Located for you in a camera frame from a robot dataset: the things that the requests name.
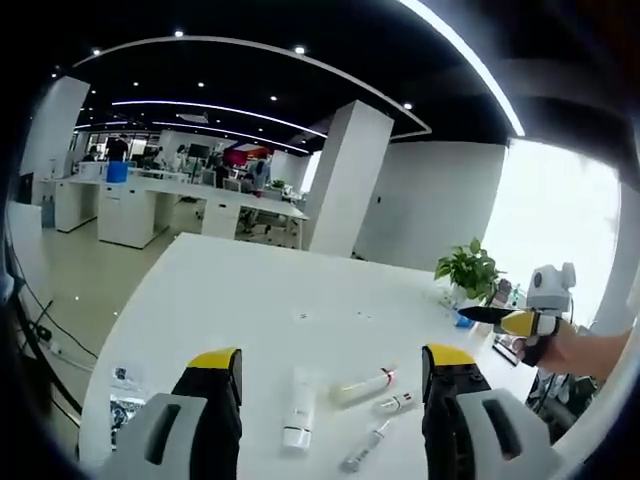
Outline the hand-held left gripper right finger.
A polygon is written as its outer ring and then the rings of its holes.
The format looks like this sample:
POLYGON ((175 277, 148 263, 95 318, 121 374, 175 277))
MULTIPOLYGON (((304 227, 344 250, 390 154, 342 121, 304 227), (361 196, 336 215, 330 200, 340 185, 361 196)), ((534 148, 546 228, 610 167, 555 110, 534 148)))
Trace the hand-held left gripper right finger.
POLYGON ((474 359, 422 347, 422 435, 430 479, 549 479, 560 466, 546 424, 474 359))

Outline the person's right hand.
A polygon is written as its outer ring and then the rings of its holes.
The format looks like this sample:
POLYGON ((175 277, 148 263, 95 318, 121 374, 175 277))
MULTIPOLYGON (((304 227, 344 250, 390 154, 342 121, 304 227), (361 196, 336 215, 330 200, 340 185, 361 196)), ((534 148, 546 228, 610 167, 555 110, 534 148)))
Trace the person's right hand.
POLYGON ((518 338, 513 348, 517 357, 525 360, 534 354, 540 342, 546 343, 537 353, 535 365, 547 372, 566 374, 572 371, 576 338, 574 328, 566 320, 561 320, 555 335, 518 338))

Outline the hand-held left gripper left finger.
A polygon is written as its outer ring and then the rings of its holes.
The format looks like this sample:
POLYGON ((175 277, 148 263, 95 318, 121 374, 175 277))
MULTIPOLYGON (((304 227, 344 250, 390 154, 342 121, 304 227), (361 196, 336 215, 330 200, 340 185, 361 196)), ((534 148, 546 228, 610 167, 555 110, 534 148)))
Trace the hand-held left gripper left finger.
POLYGON ((242 351, 198 355, 117 432, 99 479, 235 479, 242 422, 242 351))

